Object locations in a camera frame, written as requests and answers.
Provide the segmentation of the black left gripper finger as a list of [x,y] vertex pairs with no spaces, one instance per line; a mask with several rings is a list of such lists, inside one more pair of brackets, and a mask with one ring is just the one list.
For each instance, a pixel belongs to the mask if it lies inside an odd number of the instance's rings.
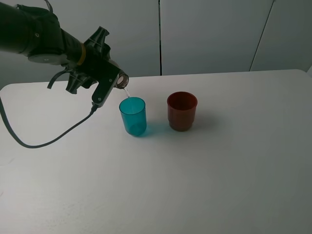
[[85,73],[78,73],[74,71],[66,70],[65,73],[69,74],[66,91],[70,94],[77,94],[78,88],[83,87],[89,89],[93,84],[96,84],[97,81],[91,76]]
[[98,29],[84,42],[85,46],[92,46],[95,49],[103,49],[105,47],[105,38],[110,33],[99,26]]

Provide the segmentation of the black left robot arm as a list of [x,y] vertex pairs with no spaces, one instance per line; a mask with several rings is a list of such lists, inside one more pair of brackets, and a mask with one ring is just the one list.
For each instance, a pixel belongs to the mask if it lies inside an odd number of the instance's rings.
[[95,82],[109,90],[120,72],[108,61],[108,45],[98,50],[64,31],[50,5],[44,9],[1,3],[0,49],[24,55],[31,62],[64,67],[53,76],[48,88],[52,88],[58,77],[69,73],[66,90],[72,94],[79,87],[89,88]]

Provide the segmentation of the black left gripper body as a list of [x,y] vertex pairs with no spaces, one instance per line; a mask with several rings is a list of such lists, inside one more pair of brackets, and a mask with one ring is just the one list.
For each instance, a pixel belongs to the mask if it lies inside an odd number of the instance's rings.
[[66,70],[85,73],[94,78],[94,71],[110,58],[110,46],[105,43],[103,49],[85,46],[79,41],[66,41]]

